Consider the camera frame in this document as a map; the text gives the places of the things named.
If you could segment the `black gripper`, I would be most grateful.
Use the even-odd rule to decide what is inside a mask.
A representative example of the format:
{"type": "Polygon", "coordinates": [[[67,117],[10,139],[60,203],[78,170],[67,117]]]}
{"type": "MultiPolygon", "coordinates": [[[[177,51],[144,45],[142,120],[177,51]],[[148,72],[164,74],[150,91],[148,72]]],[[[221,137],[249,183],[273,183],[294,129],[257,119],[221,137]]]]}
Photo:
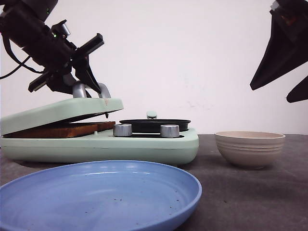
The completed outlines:
{"type": "MultiPolygon", "coordinates": [[[[52,33],[41,33],[27,38],[27,54],[33,61],[45,68],[45,73],[30,82],[30,92],[48,85],[52,91],[71,93],[72,88],[64,82],[64,76],[75,69],[75,76],[85,85],[101,93],[89,62],[89,54],[104,44],[103,36],[98,33],[94,38],[76,48],[65,38],[54,37],[52,33]]],[[[91,98],[87,89],[82,90],[83,98],[91,98]]]]}
{"type": "Polygon", "coordinates": [[[251,80],[259,89],[308,61],[308,1],[275,0],[264,56],[251,80]]]}

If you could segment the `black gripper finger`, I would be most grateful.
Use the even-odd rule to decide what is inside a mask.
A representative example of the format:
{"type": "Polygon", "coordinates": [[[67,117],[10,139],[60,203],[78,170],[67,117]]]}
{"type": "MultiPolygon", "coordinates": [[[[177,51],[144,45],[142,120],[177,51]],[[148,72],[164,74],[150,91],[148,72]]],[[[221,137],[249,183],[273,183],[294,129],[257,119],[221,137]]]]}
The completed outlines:
{"type": "Polygon", "coordinates": [[[299,82],[286,97],[289,103],[295,103],[308,99],[308,76],[299,82]]]}

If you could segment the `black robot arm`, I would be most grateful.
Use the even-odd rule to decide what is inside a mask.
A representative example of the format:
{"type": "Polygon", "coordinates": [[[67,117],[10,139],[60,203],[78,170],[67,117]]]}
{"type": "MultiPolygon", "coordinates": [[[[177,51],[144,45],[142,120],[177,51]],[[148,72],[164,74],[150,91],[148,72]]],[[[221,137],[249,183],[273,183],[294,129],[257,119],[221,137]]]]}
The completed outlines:
{"type": "Polygon", "coordinates": [[[69,31],[63,20],[52,27],[45,20],[57,4],[55,0],[2,0],[4,7],[0,15],[0,32],[7,54],[20,66],[11,50],[13,42],[44,67],[39,77],[28,87],[30,92],[48,86],[52,91],[73,94],[73,88],[84,84],[102,94],[89,64],[89,54],[104,44],[98,33],[81,47],[67,40],[69,31]]]}

